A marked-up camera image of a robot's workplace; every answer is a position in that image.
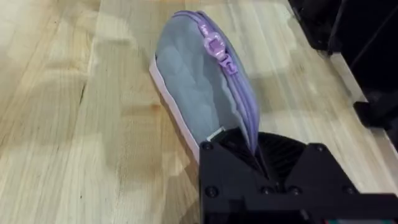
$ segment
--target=pencil case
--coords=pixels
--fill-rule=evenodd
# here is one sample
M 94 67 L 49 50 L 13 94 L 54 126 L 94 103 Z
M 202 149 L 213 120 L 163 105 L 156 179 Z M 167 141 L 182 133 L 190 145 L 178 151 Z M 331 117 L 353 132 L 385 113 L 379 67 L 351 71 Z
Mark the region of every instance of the pencil case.
M 204 13 L 178 11 L 167 21 L 150 74 L 199 162 L 199 143 L 239 128 L 254 155 L 259 110 L 233 46 Z

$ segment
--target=wooden table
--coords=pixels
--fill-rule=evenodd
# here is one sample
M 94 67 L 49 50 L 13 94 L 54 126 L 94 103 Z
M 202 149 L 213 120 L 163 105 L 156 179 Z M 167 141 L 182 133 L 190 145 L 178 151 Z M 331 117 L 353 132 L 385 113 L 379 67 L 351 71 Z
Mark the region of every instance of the wooden table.
M 398 192 L 344 61 L 309 47 L 285 0 L 0 0 L 0 223 L 198 223 L 197 165 L 148 72 L 179 9 L 230 37 L 261 130 L 323 142 L 359 190 Z

